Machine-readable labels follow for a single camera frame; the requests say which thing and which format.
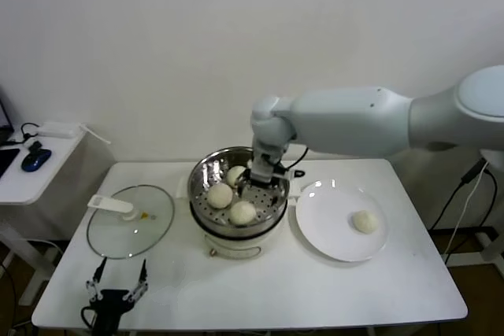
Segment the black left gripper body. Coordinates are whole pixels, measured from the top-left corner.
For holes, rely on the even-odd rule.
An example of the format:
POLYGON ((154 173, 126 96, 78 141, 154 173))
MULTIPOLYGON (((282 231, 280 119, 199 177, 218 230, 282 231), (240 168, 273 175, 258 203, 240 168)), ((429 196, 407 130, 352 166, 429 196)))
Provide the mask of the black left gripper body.
POLYGON ((127 294, 127 290, 103 290, 102 299, 90 303, 90 310, 95 314, 92 335, 115 335, 122 315, 131 310, 131 302, 124 299, 127 294))

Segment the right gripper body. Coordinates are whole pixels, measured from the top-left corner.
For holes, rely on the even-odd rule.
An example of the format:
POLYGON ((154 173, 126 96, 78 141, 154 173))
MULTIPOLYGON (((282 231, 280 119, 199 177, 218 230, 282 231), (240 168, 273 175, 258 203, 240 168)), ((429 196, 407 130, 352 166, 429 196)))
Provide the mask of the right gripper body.
POLYGON ((270 146, 259 140, 252 143, 250 180, 270 184, 273 178, 281 178, 285 168, 281 164, 285 149, 283 146, 270 146))

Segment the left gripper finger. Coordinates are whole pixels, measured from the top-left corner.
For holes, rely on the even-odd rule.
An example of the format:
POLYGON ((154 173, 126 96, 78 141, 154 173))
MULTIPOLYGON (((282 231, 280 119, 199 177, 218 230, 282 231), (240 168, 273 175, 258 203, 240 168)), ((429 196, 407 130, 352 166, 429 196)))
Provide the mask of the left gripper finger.
POLYGON ((145 292, 148 290, 148 282, 147 282, 147 267, 146 267, 146 259, 143 260, 143 264, 139 274, 139 280, 135 289, 132 291, 131 298, 141 298, 145 292))
POLYGON ((86 281, 86 288, 89 297, 102 297, 99 283, 101 281, 105 266, 106 266, 106 258, 104 257, 100 265, 95 269, 91 280, 86 281))

